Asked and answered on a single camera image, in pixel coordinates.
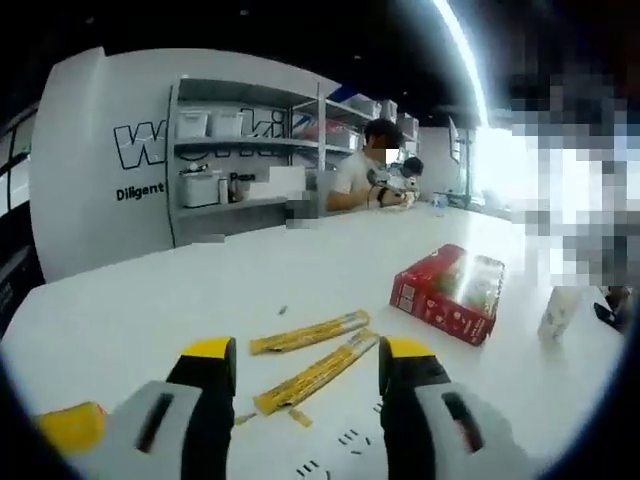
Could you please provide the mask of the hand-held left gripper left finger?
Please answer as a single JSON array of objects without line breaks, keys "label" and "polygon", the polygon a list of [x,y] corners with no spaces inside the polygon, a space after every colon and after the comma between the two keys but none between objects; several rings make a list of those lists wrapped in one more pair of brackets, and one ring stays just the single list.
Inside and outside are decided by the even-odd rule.
[{"label": "hand-held left gripper left finger", "polygon": [[101,479],[224,479],[234,426],[236,339],[199,340],[165,380],[149,381],[110,415]]}]

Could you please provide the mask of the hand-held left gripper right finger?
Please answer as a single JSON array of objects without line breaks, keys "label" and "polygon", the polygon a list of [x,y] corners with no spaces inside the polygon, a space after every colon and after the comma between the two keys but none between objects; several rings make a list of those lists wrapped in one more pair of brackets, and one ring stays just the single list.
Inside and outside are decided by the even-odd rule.
[{"label": "hand-held left gripper right finger", "polygon": [[424,344],[380,338],[379,394],[390,479],[528,477],[510,422],[452,381]]}]

